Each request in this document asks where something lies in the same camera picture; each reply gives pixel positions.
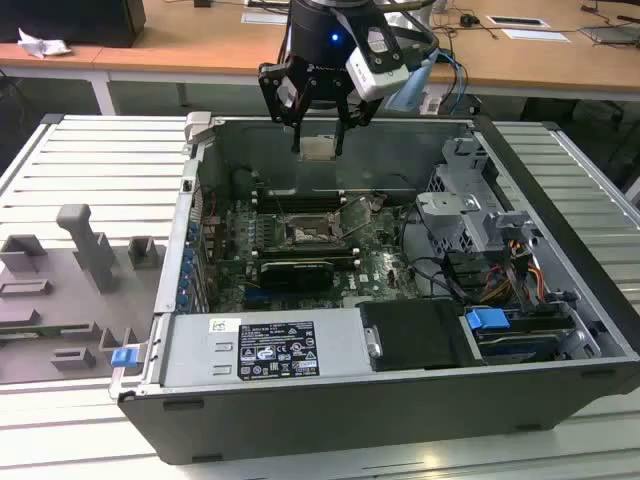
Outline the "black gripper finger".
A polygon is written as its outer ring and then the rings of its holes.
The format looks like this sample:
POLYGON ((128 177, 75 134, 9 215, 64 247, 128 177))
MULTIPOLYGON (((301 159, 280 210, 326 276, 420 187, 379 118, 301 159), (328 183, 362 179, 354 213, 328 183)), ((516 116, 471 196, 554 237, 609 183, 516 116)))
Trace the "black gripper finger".
POLYGON ((372 101, 361 101, 355 110, 350 110, 346 99, 340 99, 336 102, 338 111, 338 120, 334 135, 334 152, 336 155, 341 155, 343 152, 346 131, 359 126, 367 126, 373 119, 381 103, 382 98, 372 101))
POLYGON ((258 67, 258 83, 271 119, 294 131, 291 150, 300 151, 301 126, 314 94, 314 75, 303 59, 289 59, 282 64, 263 63, 258 67), (295 92, 291 104, 281 99, 279 89, 288 81, 295 92))

